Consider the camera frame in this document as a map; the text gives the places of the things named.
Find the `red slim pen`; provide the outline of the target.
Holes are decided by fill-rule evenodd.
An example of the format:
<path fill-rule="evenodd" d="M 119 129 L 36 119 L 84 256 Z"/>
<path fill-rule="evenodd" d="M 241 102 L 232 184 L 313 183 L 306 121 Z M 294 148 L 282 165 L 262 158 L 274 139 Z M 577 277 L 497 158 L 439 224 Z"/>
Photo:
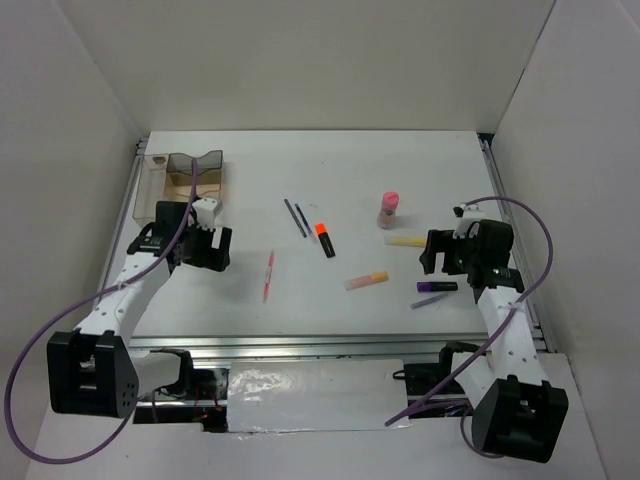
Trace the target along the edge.
<path fill-rule="evenodd" d="M 264 289 L 263 289 L 263 303 L 265 303 L 265 304 L 267 303 L 268 297 L 269 297 L 269 290 L 270 290 L 270 283 L 271 283 L 272 271 L 273 271 L 273 266 L 274 266 L 274 259 L 275 259 L 275 251 L 272 250 L 270 252 L 269 259 L 268 259 L 267 270 L 266 270 L 266 275 L 265 275 L 265 282 L 264 282 Z"/>

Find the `grey clear capped pen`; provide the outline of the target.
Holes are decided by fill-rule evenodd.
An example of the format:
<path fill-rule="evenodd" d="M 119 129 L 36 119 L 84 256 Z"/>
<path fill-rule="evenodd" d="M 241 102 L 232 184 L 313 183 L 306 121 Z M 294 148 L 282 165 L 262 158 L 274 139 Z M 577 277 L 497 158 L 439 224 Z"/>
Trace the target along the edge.
<path fill-rule="evenodd" d="M 410 309 L 411 310 L 415 310 L 415 309 L 419 309 L 419 308 L 422 308 L 422 307 L 425 307 L 425 306 L 428 306 L 428 305 L 432 305 L 434 303 L 437 303 L 437 302 L 447 298 L 448 296 L 449 296 L 448 292 L 439 293 L 439 294 L 431 296 L 429 298 L 425 298 L 425 299 L 422 299 L 420 301 L 412 303 L 410 305 Z"/>

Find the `yellow highlighter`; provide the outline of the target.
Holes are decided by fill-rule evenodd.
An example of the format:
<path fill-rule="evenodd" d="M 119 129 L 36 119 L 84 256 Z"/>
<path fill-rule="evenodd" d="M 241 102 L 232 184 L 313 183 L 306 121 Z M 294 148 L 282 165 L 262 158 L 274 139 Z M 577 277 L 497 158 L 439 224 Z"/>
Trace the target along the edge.
<path fill-rule="evenodd" d="M 385 236 L 384 244 L 424 249 L 427 241 L 424 237 Z"/>

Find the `dark patterned pencil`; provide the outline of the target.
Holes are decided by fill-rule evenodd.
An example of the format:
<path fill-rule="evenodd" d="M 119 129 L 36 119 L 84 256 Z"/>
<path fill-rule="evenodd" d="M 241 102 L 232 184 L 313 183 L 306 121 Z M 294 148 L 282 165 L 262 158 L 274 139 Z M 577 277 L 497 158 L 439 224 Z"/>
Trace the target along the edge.
<path fill-rule="evenodd" d="M 284 204 L 287 208 L 287 210 L 289 211 L 289 214 L 291 215 L 291 217 L 293 218 L 293 221 L 297 227 L 297 229 L 299 230 L 299 232 L 301 233 L 303 238 L 307 238 L 307 232 L 305 231 L 304 227 L 302 226 L 301 221 L 299 220 L 297 214 L 295 213 L 293 206 L 291 205 L 289 199 L 285 198 L 284 199 Z"/>

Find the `pink capped pencil tube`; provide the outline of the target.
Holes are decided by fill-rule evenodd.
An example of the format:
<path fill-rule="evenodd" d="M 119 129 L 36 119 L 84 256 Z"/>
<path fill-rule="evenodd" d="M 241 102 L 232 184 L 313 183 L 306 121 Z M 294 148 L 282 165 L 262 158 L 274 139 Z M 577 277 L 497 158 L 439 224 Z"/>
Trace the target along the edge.
<path fill-rule="evenodd" d="M 384 193 L 377 217 L 377 224 L 380 228 L 389 229 L 393 226 L 399 200 L 399 194 L 395 191 L 388 191 Z"/>

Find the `blue clear pen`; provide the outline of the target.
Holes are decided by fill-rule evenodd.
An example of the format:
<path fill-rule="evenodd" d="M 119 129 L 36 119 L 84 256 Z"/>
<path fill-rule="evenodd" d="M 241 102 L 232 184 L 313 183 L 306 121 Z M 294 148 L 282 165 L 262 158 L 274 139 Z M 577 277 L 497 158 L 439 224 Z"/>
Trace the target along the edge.
<path fill-rule="evenodd" d="M 302 224 L 304 225 L 304 228 L 306 229 L 307 235 L 308 237 L 311 239 L 312 242 L 316 242 L 317 243 L 317 239 L 315 238 L 314 232 L 306 218 L 306 216 L 304 215 L 302 209 L 300 208 L 298 203 L 294 203 L 295 209 L 302 221 Z"/>

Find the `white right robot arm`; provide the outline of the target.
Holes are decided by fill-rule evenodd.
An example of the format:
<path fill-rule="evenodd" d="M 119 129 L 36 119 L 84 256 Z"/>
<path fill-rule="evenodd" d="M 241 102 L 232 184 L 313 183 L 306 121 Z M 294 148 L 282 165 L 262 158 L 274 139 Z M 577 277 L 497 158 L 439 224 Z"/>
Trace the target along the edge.
<path fill-rule="evenodd" d="M 551 385 L 529 328 L 521 274 L 509 266 L 512 227 L 471 210 L 457 212 L 453 230 L 431 230 L 420 262 L 464 275 L 492 343 L 487 348 L 450 342 L 440 352 L 436 379 L 448 392 L 464 391 L 471 424 L 465 443 L 486 458 L 548 462 L 562 429 L 569 400 Z"/>

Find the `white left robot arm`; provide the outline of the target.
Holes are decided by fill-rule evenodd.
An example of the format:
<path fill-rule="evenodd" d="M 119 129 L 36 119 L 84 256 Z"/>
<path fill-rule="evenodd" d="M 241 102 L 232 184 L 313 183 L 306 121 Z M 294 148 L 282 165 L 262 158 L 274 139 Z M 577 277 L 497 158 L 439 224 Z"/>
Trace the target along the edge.
<path fill-rule="evenodd" d="M 111 293 L 70 332 L 47 343 L 51 406 L 59 414 L 125 418 L 138 398 L 164 389 L 176 399 L 197 387 L 190 353 L 160 348 L 133 353 L 134 330 L 174 269 L 188 265 L 215 272 L 230 264 L 232 231 L 216 228 L 221 201 L 159 201 L 154 221 L 129 244 Z"/>

